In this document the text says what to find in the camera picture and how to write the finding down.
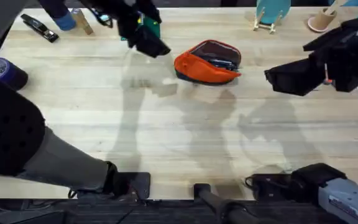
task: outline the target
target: white label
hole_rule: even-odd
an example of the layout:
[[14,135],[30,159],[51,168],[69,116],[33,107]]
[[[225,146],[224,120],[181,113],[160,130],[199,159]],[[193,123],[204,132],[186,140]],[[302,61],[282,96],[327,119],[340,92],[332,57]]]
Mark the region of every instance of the white label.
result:
[[336,198],[332,195],[330,195],[328,197],[328,201],[331,205],[334,205],[338,209],[342,210],[344,213],[346,213],[346,214],[350,215],[351,217],[355,218],[356,220],[358,220],[358,210],[357,209],[341,202],[338,198]]

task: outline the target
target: green object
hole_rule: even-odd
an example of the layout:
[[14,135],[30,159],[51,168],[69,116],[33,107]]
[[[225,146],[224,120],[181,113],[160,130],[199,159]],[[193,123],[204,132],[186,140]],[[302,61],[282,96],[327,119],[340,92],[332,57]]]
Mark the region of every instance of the green object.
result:
[[137,22],[139,23],[139,27],[147,26],[158,38],[161,38],[160,24],[158,22],[145,16],[144,14],[140,15],[140,18]]

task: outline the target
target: orange pouch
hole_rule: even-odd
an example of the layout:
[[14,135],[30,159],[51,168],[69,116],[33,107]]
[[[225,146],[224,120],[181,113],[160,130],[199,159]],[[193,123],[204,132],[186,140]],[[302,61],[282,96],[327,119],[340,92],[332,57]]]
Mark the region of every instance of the orange pouch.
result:
[[206,40],[175,59],[177,77],[204,85],[223,85],[233,81],[241,54],[235,47],[216,40]]

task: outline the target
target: wooden stand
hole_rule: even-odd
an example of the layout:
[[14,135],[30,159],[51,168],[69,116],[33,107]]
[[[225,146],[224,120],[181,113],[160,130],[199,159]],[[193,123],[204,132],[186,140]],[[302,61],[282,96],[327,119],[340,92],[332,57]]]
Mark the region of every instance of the wooden stand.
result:
[[71,15],[73,16],[77,26],[83,29],[86,34],[91,35],[93,33],[93,29],[91,28],[88,21],[85,19],[85,16],[82,13],[81,9],[73,9],[71,11]]
[[255,22],[254,22],[254,31],[257,31],[259,29],[259,27],[261,28],[265,28],[265,29],[270,29],[269,34],[274,34],[276,32],[276,26],[277,24],[281,21],[281,19],[283,18],[283,11],[281,10],[277,17],[276,20],[274,21],[274,23],[270,24],[270,25],[265,25],[265,24],[261,24],[261,20],[263,18],[265,14],[265,8],[262,8],[262,12],[259,14],[259,16],[255,15]]

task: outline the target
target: wooden table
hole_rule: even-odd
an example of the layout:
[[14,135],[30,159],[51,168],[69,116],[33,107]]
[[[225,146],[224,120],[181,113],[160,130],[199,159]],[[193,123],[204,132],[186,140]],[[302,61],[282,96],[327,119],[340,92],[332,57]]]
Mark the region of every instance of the wooden table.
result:
[[[252,198],[242,186],[256,172],[290,172],[325,162],[358,183],[358,94],[321,86],[306,97],[272,91],[263,71],[307,56],[315,39],[305,21],[319,8],[293,7],[275,35],[252,31],[254,8],[162,9],[167,57],[128,50],[117,30],[85,11],[95,35],[59,31],[41,9],[25,13],[60,35],[48,43],[16,20],[0,57],[30,74],[20,91],[46,123],[86,153],[121,171],[152,174],[152,198],[192,198],[207,182],[227,198]],[[341,9],[334,26],[358,16]],[[177,80],[173,59],[206,39],[242,53],[235,84]],[[67,189],[0,177],[0,197],[66,197]]]

